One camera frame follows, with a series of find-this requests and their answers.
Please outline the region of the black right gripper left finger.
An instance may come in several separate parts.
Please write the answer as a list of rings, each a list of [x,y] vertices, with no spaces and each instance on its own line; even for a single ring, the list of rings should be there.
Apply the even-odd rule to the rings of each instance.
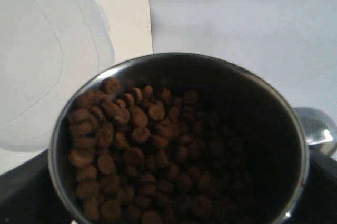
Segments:
[[[52,185],[47,151],[1,175],[1,223],[72,221]]]

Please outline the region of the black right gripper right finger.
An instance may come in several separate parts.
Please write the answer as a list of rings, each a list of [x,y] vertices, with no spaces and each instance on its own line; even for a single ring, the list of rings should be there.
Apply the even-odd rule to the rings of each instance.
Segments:
[[[310,171],[303,194],[287,223],[336,224],[336,160],[310,150]]]

